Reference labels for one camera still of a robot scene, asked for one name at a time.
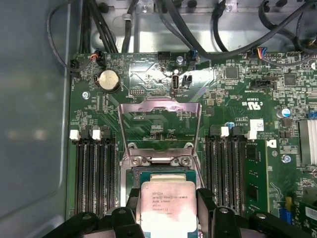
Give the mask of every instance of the motherboard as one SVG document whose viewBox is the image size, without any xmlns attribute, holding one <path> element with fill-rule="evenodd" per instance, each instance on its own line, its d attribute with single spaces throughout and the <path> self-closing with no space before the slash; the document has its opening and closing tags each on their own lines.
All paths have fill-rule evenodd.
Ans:
<svg viewBox="0 0 317 238">
<path fill-rule="evenodd" d="M 266 58 L 289 63 L 301 53 Z M 143 217 L 174 217 L 177 203 L 192 207 L 195 188 L 206 187 L 218 206 L 270 212 L 317 237 L 316 63 L 100 53 L 72 75 L 67 217 L 103 217 L 132 188 L 150 203 Z M 195 220 L 189 227 L 196 236 Z"/>
</svg>

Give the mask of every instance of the black cable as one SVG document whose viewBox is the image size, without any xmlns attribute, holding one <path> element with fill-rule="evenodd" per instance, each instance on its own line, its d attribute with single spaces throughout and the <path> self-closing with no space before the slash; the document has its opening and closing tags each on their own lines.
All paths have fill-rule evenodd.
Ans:
<svg viewBox="0 0 317 238">
<path fill-rule="evenodd" d="M 271 22 L 266 14 L 265 14 L 265 11 L 264 11 L 264 7 L 268 4 L 268 1 L 267 0 L 264 0 L 260 7 L 259 7 L 259 18 L 260 18 L 260 21 L 261 23 L 263 24 L 263 26 L 265 26 L 268 30 L 273 30 L 275 27 L 277 27 L 276 24 L 274 24 L 273 22 Z M 297 40 L 296 40 L 296 35 L 293 34 L 292 32 L 282 28 L 278 34 L 282 35 L 282 36 L 285 36 L 286 38 L 288 38 L 294 45 L 295 47 L 295 50 L 299 50 L 299 46 L 297 44 Z"/>
<path fill-rule="evenodd" d="M 137 5 L 139 0 L 132 0 L 127 14 L 133 14 L 134 9 Z M 129 51 L 129 46 L 130 46 L 130 39 L 131 39 L 131 34 L 132 34 L 132 22 L 130 20 L 126 20 L 125 21 L 125 34 L 124 34 L 124 39 L 123 39 L 123 43 L 122 43 L 122 48 L 121 48 L 121 52 L 122 53 L 128 53 Z"/>
<path fill-rule="evenodd" d="M 85 31 L 84 31 L 84 51 L 86 54 L 90 54 L 91 47 L 90 47 L 90 38 L 91 38 L 91 19 L 90 19 L 90 11 L 88 9 L 87 1 L 85 0 Z"/>
<path fill-rule="evenodd" d="M 222 52 L 228 52 L 229 50 L 224 46 L 220 35 L 219 35 L 219 29 L 218 29 L 218 24 L 219 24 L 219 19 L 221 18 L 224 10 L 226 8 L 226 0 L 221 1 L 220 3 L 217 3 L 216 7 L 214 8 L 211 19 L 213 21 L 212 23 L 212 31 L 213 31 L 213 37 L 214 40 L 216 41 L 217 45 L 221 49 Z"/>
<path fill-rule="evenodd" d="M 85 62 L 80 68 L 72 68 L 70 66 L 68 66 L 64 61 L 63 59 L 60 57 L 57 49 L 56 49 L 56 46 L 54 44 L 54 41 L 53 41 L 53 37 L 52 37 L 52 30 L 51 30 L 51 20 L 52 20 L 52 17 L 53 15 L 55 14 L 55 12 L 57 12 L 58 10 L 60 10 L 61 8 L 69 5 L 69 4 L 72 4 L 74 1 L 76 0 L 68 0 L 67 2 L 65 3 L 62 3 L 58 6 L 56 6 L 49 14 L 48 14 L 48 17 L 47 17 L 47 20 L 46 20 L 46 31 L 47 31 L 47 34 L 48 34 L 48 39 L 49 39 L 49 44 L 50 44 L 50 47 L 53 51 L 53 54 L 54 56 L 57 58 L 58 62 L 64 66 L 67 70 L 71 71 L 71 72 L 80 72 L 82 71 L 83 69 L 85 69 L 89 64 L 90 64 L 90 60 Z"/>
<path fill-rule="evenodd" d="M 298 18 L 298 21 L 297 21 L 297 26 L 296 26 L 296 36 L 297 36 L 296 40 L 297 40 L 297 44 L 299 45 L 299 48 L 303 52 L 305 52 L 307 54 L 311 54 L 311 55 L 316 55 L 317 54 L 317 49 L 311 50 L 311 49 L 305 48 L 305 47 L 302 46 L 301 41 L 300 41 L 301 27 L 302 27 L 304 15 L 305 15 L 305 13 L 303 12 L 300 15 L 300 17 Z"/>
<path fill-rule="evenodd" d="M 180 34 L 173 26 L 172 24 L 165 18 L 163 14 L 163 4 L 160 0 L 155 0 L 155 3 L 158 7 L 158 15 L 162 23 L 165 25 L 165 27 L 173 33 L 176 37 L 178 37 L 190 50 L 194 50 L 193 46 L 189 44 L 189 42 Z"/>
<path fill-rule="evenodd" d="M 90 34 L 91 34 L 90 13 L 87 6 L 87 1 L 83 1 L 82 16 L 81 16 L 81 23 L 80 23 L 79 53 L 81 54 L 90 53 Z"/>
<path fill-rule="evenodd" d="M 306 63 L 306 62 L 310 61 L 313 57 L 314 57 L 314 55 L 310 55 L 307 58 L 302 59 L 302 60 L 297 61 L 297 62 L 294 62 L 294 63 L 277 63 L 277 62 L 271 61 L 271 60 L 266 59 L 266 58 L 263 58 L 262 61 L 267 62 L 269 64 L 272 64 L 274 66 L 278 66 L 278 67 L 292 67 L 292 66 L 297 66 L 297 65 Z"/>
<path fill-rule="evenodd" d="M 215 23 L 215 20 L 219 19 L 219 18 L 222 16 L 222 13 L 223 13 L 223 11 L 224 11 L 223 6 L 225 6 L 225 0 L 222 1 L 221 3 L 219 3 L 218 6 L 216 6 L 215 10 L 213 11 L 213 13 L 212 13 L 212 19 L 214 20 L 214 23 Z M 216 24 L 216 28 L 215 28 L 215 26 L 213 27 L 213 33 L 214 33 L 215 36 L 217 36 L 217 38 L 215 37 L 215 39 L 216 39 L 216 42 L 217 42 L 218 46 L 219 46 L 219 47 L 220 47 L 220 46 L 223 46 L 223 47 L 224 47 L 223 49 L 221 48 L 221 50 L 223 51 L 224 49 L 226 49 L 225 46 L 224 46 L 223 43 L 222 43 L 222 40 L 221 40 L 220 36 L 219 36 L 218 23 Z M 313 56 L 314 56 L 314 55 L 308 56 L 308 57 L 306 57 L 305 59 L 302 59 L 302 60 L 300 60 L 300 61 L 298 61 L 298 62 L 294 62 L 294 63 L 277 63 L 277 62 L 274 62 L 274 61 L 271 61 L 271 60 L 265 59 L 265 58 L 263 58 L 262 61 L 265 61 L 265 62 L 267 62 L 267 63 L 269 63 L 269 64 L 272 64 L 272 65 L 278 66 L 278 67 L 291 67 L 291 66 L 300 65 L 300 64 L 302 64 L 302 63 L 306 63 L 306 62 L 308 62 Z"/>
<path fill-rule="evenodd" d="M 293 19 L 295 19 L 299 14 L 301 14 L 303 11 L 307 10 L 309 7 L 311 7 L 314 2 L 306 2 L 304 3 L 300 8 L 298 8 L 296 11 L 294 11 L 291 15 L 289 15 L 285 20 L 283 20 L 277 27 L 275 27 L 273 30 L 271 30 L 269 33 L 264 35 L 263 37 L 259 38 L 258 40 L 254 41 L 251 44 L 248 44 L 247 46 L 244 46 L 242 48 L 239 48 L 237 50 L 227 52 L 227 53 L 211 53 L 208 54 L 204 48 L 199 44 L 199 42 L 195 39 L 193 34 L 188 29 L 186 23 L 180 16 L 177 9 L 174 7 L 172 0 L 164 0 L 164 3 L 169 11 L 169 14 L 171 15 L 175 25 L 179 29 L 179 31 L 182 33 L 182 35 L 188 40 L 188 42 L 198 51 L 198 53 L 209 60 L 221 60 L 221 59 L 227 59 L 231 58 L 233 56 L 236 56 L 238 54 L 242 54 L 246 51 L 249 51 L 250 49 L 253 49 L 255 46 L 261 45 L 270 38 L 272 38 L 277 32 L 279 32 L 280 29 L 284 28 L 288 23 L 290 23 Z"/>
<path fill-rule="evenodd" d="M 101 13 L 98 9 L 98 5 L 96 3 L 96 0 L 87 0 L 87 1 L 88 1 L 88 5 L 90 6 L 90 9 L 91 9 L 91 15 L 94 15 L 97 18 L 98 22 L 101 25 L 103 32 L 105 33 L 105 35 L 109 41 L 109 47 L 111 49 L 111 52 L 118 53 L 118 49 L 117 49 L 117 46 L 115 45 L 111 31 L 110 31 L 106 21 L 104 20 L 103 16 L 101 15 Z"/>
<path fill-rule="evenodd" d="M 106 37 L 106 35 L 105 35 L 104 31 L 103 31 L 103 28 L 102 28 L 102 26 L 100 25 L 100 23 L 99 23 L 99 21 L 98 21 L 98 18 L 97 18 L 96 14 L 95 14 L 95 12 L 94 12 L 93 9 L 92 9 L 91 4 L 88 4 L 88 8 L 89 8 L 89 11 L 90 11 L 90 13 L 91 13 L 91 16 L 93 17 L 93 20 L 94 20 L 94 22 L 95 22 L 95 25 L 96 25 L 96 27 L 97 27 L 97 30 L 98 30 L 98 32 L 99 32 L 100 39 L 101 39 L 101 41 L 103 42 L 105 51 L 106 51 L 107 53 L 113 53 L 113 51 L 112 51 L 111 48 L 110 48 L 109 40 L 108 40 L 108 38 Z"/>
</svg>

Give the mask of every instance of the metal socket frame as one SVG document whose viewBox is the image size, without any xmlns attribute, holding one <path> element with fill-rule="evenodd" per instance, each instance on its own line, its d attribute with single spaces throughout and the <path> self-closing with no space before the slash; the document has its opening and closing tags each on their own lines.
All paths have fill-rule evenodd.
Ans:
<svg viewBox="0 0 317 238">
<path fill-rule="evenodd" d="M 119 123 L 124 141 L 124 148 L 128 157 L 131 156 L 132 150 L 128 148 L 127 137 L 124 130 L 123 114 L 137 112 L 146 113 L 153 111 L 155 108 L 165 108 L 168 112 L 192 112 L 197 115 L 197 129 L 194 139 L 194 147 L 191 152 L 191 155 L 194 155 L 197 148 L 199 126 L 202 116 L 202 105 L 200 103 L 179 103 L 171 97 L 148 97 L 139 104 L 120 104 L 118 106 Z"/>
<path fill-rule="evenodd" d="M 165 108 L 168 112 L 196 113 L 198 122 L 194 144 L 187 143 L 185 148 L 168 149 L 163 152 L 158 152 L 154 149 L 138 149 L 136 148 L 136 145 L 133 145 L 130 148 L 124 130 L 123 115 L 134 112 L 151 112 L 155 108 Z M 204 187 L 196 153 L 201 116 L 202 105 L 200 103 L 179 103 L 171 97 L 148 97 L 139 104 L 120 104 L 118 106 L 119 124 L 125 148 L 125 153 L 120 163 L 121 206 L 125 206 L 126 203 L 126 171 L 132 167 L 149 166 L 151 163 L 155 162 L 170 163 L 171 166 L 186 166 L 190 169 L 196 170 L 198 175 L 197 187 Z"/>
</svg>

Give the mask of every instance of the silver heatsink fins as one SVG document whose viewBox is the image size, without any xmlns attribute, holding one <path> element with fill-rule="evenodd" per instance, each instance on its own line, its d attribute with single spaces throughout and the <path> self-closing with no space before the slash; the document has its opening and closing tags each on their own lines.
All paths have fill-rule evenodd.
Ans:
<svg viewBox="0 0 317 238">
<path fill-rule="evenodd" d="M 317 120 L 299 122 L 302 163 L 317 165 Z"/>
</svg>

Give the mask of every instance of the blue connector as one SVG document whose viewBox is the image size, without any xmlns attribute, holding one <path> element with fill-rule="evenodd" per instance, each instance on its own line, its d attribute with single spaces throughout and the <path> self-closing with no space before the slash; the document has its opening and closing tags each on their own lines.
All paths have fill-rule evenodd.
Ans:
<svg viewBox="0 0 317 238">
<path fill-rule="evenodd" d="M 279 217 L 282 221 L 285 221 L 288 224 L 292 224 L 292 213 L 286 208 L 279 209 Z"/>
<path fill-rule="evenodd" d="M 310 112 L 307 114 L 309 119 L 317 119 L 317 112 Z"/>
</svg>

